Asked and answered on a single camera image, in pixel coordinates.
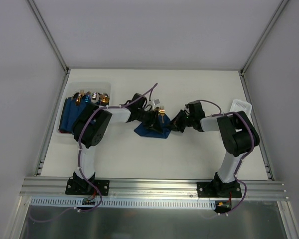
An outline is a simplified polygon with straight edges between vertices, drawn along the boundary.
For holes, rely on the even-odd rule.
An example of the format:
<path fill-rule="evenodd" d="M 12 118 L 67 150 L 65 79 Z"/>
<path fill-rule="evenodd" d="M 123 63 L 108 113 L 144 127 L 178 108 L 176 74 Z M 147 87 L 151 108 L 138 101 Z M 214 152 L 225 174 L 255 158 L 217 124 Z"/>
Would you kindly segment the dark blue paper napkin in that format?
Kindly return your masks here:
<path fill-rule="evenodd" d="M 135 129 L 134 129 L 134 132 L 141 136 L 141 137 L 150 137 L 150 138 L 161 138 L 161 139 L 167 139 L 170 135 L 170 130 L 167 128 L 167 125 L 170 123 L 170 118 L 165 115 L 164 116 L 164 124 L 162 124 L 161 122 L 161 116 L 159 115 L 158 116 L 159 118 L 159 121 L 160 121 L 160 124 L 163 128 L 163 133 L 157 133 L 157 132 L 154 132 L 152 130 L 148 130 L 146 129 L 143 124 L 139 124 Z"/>

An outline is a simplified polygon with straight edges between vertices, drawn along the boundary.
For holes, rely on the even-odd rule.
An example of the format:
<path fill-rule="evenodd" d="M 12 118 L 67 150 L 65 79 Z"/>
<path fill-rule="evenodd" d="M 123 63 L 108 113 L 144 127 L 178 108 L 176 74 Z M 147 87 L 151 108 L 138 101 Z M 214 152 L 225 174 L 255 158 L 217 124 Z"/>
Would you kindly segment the gold fork green handle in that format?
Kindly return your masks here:
<path fill-rule="evenodd" d="M 165 116 L 164 106 L 156 107 L 156 110 L 158 111 L 159 115 L 161 116 L 162 124 L 164 124 L 164 116 Z"/>

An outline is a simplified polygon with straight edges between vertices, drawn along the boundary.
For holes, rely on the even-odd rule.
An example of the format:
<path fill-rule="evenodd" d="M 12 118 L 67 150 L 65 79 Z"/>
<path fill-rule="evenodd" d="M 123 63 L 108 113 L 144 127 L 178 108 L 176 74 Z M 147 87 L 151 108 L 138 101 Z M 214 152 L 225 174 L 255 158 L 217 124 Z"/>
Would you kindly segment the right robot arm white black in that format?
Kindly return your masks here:
<path fill-rule="evenodd" d="M 196 100 L 186 104 L 166 127 L 178 132 L 184 132 L 187 127 L 198 132 L 218 131 L 226 153 L 212 181 L 197 183 L 198 197 L 241 198 L 237 174 L 243 160 L 259 145 L 259 135 L 244 111 L 223 113 L 220 110 L 206 116 L 203 102 Z"/>

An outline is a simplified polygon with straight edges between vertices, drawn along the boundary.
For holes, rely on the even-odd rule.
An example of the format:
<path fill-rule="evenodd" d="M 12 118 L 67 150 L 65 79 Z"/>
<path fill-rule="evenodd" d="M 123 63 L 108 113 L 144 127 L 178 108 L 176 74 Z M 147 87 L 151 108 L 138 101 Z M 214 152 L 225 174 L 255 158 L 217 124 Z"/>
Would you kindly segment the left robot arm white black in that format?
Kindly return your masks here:
<path fill-rule="evenodd" d="M 74 139 L 78 142 L 78 166 L 73 173 L 73 180 L 82 194 L 89 194 L 94 189 L 94 160 L 96 146 L 103 139 L 109 124 L 139 121 L 141 132 L 154 136 L 163 136 L 164 130 L 159 120 L 158 110 L 145 110 L 147 98 L 139 93 L 134 94 L 126 104 L 115 107 L 100 107 L 88 103 L 72 126 Z"/>

